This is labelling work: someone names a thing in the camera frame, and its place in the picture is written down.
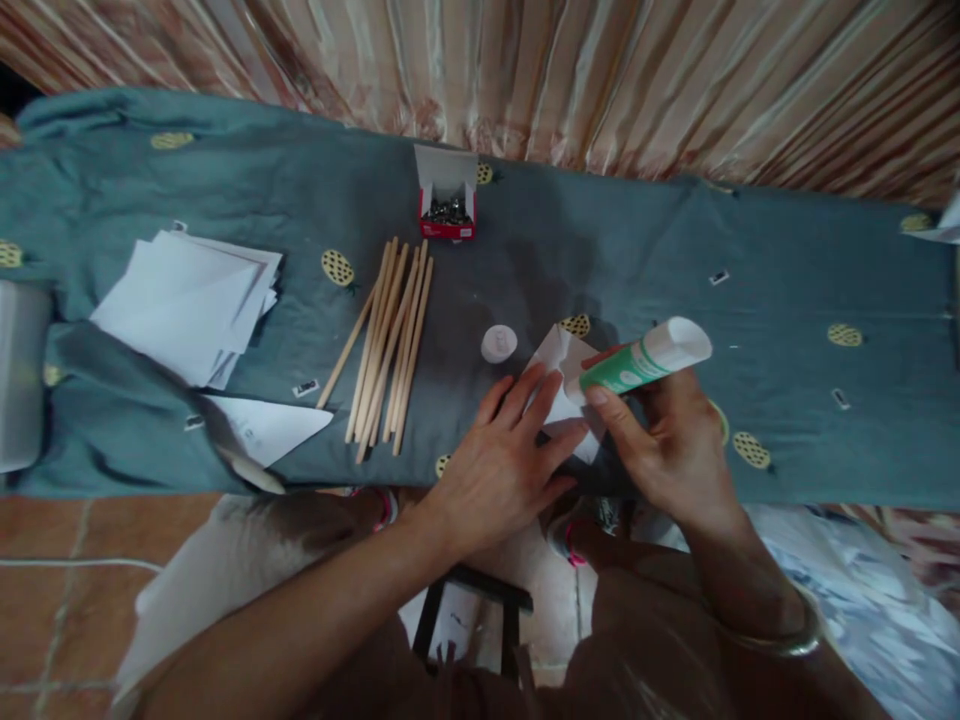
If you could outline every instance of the bangle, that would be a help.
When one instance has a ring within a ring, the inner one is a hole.
[[[741,647],[772,657],[806,657],[820,647],[820,642],[824,637],[823,624],[820,622],[820,616],[817,613],[816,601],[809,595],[806,588],[794,585],[794,589],[803,603],[803,627],[799,632],[787,637],[767,640],[744,635],[725,625],[715,613],[711,612],[710,616],[720,632]]]

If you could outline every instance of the blue-green cloth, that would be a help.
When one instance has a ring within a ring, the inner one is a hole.
[[[297,400],[291,389],[330,375],[383,244],[394,235],[419,242],[412,141],[137,89],[44,99],[18,122],[24,147],[0,153],[0,240],[19,245],[26,264],[0,277],[54,288],[48,362],[66,378],[50,392],[45,454],[12,491],[249,491],[205,430],[184,432],[199,410],[196,391],[85,320],[135,240],[174,220],[193,235],[282,252],[280,302],[226,394],[312,405],[316,394]],[[193,141],[157,149],[161,133]],[[727,446],[743,500],[960,507],[953,249],[899,232],[915,209],[489,162],[502,178],[478,188],[477,240],[431,244],[436,270],[403,453],[378,445],[357,465],[356,446],[344,443],[358,343],[329,403],[330,426],[273,468],[288,484],[432,484],[437,458],[456,449],[490,385],[521,370],[553,323],[586,313],[585,339],[602,349],[683,315],[714,343],[698,368],[706,392],[731,431],[752,434],[772,458],[758,470]],[[325,276],[327,249],[355,268],[356,296]],[[723,270],[729,279],[712,285]],[[491,366],[479,348],[496,323],[517,332],[519,348]],[[834,323],[866,342],[832,344]],[[592,467],[572,470],[584,492],[631,487],[609,439]]]

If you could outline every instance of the black stool leg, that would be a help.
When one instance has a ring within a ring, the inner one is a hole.
[[[512,603],[503,605],[503,640],[500,645],[500,675],[517,682],[517,657],[514,650],[520,646],[520,608]]]
[[[433,640],[433,630],[437,625],[437,616],[440,614],[440,601],[443,600],[445,583],[446,581],[441,578],[427,590],[423,611],[420,613],[420,622],[417,624],[417,634],[413,636],[413,654],[423,663],[426,663],[430,656],[430,641]]]

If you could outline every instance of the pineapple pattern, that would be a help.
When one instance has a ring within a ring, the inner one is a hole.
[[[720,425],[723,428],[723,444],[726,445],[730,442],[730,423],[727,422],[727,416],[724,414],[723,410],[720,409],[720,406],[717,405],[713,400],[710,400],[710,404],[713,405],[713,409],[717,411],[717,415],[720,416]]]
[[[733,449],[737,451],[748,465],[757,470],[766,470],[770,467],[770,453],[750,433],[739,432],[733,436]]]
[[[193,142],[193,133],[157,133],[150,138],[154,150],[176,150]]]
[[[503,173],[499,170],[494,170],[487,163],[477,165],[477,185],[496,184],[501,180],[503,180]]]
[[[901,232],[918,232],[919,230],[929,230],[933,227],[933,221],[929,215],[918,213],[916,215],[907,215],[900,221]]]
[[[434,470],[437,473],[437,480],[443,477],[443,471],[447,469],[448,462],[450,462],[449,455],[441,455],[437,458],[437,464],[434,467]]]
[[[46,363],[43,366],[43,384],[47,387],[56,387],[63,380],[63,371],[56,365]]]
[[[23,265],[23,251],[13,243],[0,240],[0,267],[15,268]]]
[[[353,266],[336,250],[327,250],[320,258],[323,271],[333,280],[335,285],[345,288],[351,295],[357,292],[357,285],[353,282]]]
[[[827,329],[827,338],[841,347],[860,347],[863,345],[863,333],[850,325],[836,323]]]
[[[560,327],[581,340],[590,332],[590,318],[583,313],[560,321]]]

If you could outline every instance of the beige striped curtain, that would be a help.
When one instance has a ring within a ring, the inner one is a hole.
[[[939,207],[953,0],[0,0],[47,93],[150,85],[628,178]]]
[[[0,113],[0,149],[16,147],[20,144],[20,132],[13,119]]]

